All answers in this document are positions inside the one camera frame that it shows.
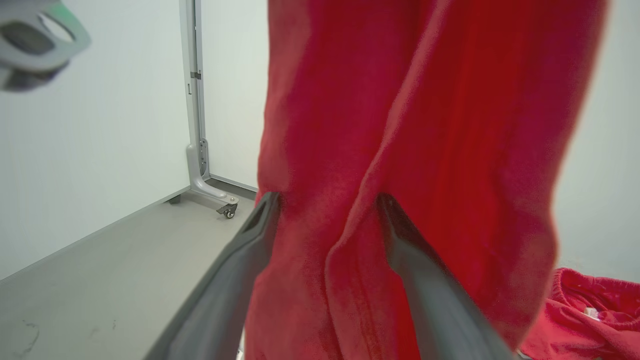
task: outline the gray floor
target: gray floor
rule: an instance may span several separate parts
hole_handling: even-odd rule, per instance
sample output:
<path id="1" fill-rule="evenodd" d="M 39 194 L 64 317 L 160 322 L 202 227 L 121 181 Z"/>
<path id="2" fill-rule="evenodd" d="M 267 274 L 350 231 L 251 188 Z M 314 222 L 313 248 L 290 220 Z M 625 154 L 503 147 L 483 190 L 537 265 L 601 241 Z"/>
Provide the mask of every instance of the gray floor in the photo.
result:
<path id="1" fill-rule="evenodd" d="M 253 208 L 236 216 L 185 193 L 88 238 L 0 287 L 0 359 L 141 359 Z"/>

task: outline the crumpled red garment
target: crumpled red garment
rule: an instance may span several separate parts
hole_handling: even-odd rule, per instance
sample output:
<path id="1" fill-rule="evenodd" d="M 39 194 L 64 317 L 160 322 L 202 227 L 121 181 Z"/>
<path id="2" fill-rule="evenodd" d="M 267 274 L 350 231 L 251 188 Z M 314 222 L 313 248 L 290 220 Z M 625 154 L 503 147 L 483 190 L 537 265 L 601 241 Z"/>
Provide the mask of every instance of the crumpled red garment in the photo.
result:
<path id="1" fill-rule="evenodd" d="M 374 200 L 393 195 L 515 348 L 604 2 L 269 1 L 259 196 L 282 193 L 247 359 L 418 359 Z"/>
<path id="2" fill-rule="evenodd" d="M 535 360 L 640 359 L 640 284 L 558 269 L 522 352 Z"/>

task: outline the oval hole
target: oval hole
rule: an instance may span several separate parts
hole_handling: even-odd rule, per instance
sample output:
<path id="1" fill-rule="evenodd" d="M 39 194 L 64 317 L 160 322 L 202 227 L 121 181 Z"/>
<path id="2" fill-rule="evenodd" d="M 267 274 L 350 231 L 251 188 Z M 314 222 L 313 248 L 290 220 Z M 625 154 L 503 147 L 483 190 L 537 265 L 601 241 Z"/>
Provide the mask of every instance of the oval hole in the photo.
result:
<path id="1" fill-rule="evenodd" d="M 56 38 L 66 42 L 74 41 L 74 36 L 71 35 L 69 30 L 67 30 L 64 26 L 60 25 L 60 23 L 58 23 L 54 19 L 50 18 L 48 15 L 39 13 L 38 18 L 40 19 L 40 22 L 42 23 L 42 25 L 47 30 L 49 30 L 49 32 L 52 33 Z"/>

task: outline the hanging red cloth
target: hanging red cloth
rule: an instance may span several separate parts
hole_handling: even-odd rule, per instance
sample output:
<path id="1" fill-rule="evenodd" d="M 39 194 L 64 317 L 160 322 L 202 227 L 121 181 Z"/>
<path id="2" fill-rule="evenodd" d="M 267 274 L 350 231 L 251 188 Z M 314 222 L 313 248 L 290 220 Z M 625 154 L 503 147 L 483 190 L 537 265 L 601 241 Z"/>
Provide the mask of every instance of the hanging red cloth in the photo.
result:
<path id="1" fill-rule="evenodd" d="M 380 192 L 515 348 L 549 284 L 552 188 L 603 12 L 596 0 L 270 0 L 259 197 L 283 204 L 246 358 L 419 358 Z"/>
<path id="2" fill-rule="evenodd" d="M 639 360 L 640 284 L 558 269 L 522 352 L 535 360 Z"/>

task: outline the white partition panel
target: white partition panel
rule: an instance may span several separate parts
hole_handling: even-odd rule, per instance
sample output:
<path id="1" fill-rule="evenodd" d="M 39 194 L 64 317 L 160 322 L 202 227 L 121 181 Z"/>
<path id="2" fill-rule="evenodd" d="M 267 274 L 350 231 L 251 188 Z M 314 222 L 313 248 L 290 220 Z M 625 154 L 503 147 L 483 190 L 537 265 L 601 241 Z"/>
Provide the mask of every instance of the white partition panel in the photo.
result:
<path id="1" fill-rule="evenodd" d="M 269 63 L 267 1 L 201 3 L 209 172 L 256 188 Z"/>
<path id="2" fill-rule="evenodd" d="M 640 2 L 611 2 L 556 191 L 560 266 L 640 282 Z"/>
<path id="3" fill-rule="evenodd" d="M 176 0 L 65 0 L 92 38 L 0 92 L 0 279 L 189 186 Z"/>

